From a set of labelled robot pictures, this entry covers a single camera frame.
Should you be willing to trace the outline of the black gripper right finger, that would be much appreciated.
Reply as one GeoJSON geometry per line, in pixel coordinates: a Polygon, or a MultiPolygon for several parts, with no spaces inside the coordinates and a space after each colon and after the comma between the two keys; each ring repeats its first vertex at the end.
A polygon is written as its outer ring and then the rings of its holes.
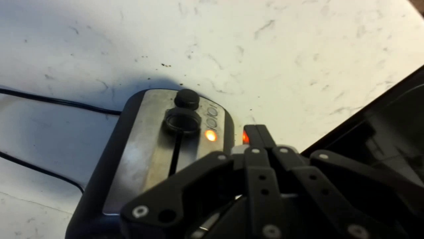
{"type": "Polygon", "coordinates": [[[252,230],[275,239],[424,239],[422,188],[344,155],[307,157],[246,125],[252,230]]]}

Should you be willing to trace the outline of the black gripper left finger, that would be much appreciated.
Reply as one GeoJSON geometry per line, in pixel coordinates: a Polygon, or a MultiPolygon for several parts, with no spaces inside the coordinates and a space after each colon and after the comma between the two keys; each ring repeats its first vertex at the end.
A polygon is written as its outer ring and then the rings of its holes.
{"type": "Polygon", "coordinates": [[[246,239],[244,157],[209,153],[131,199],[120,210],[126,239],[188,239],[213,214],[204,239],[246,239]]]}

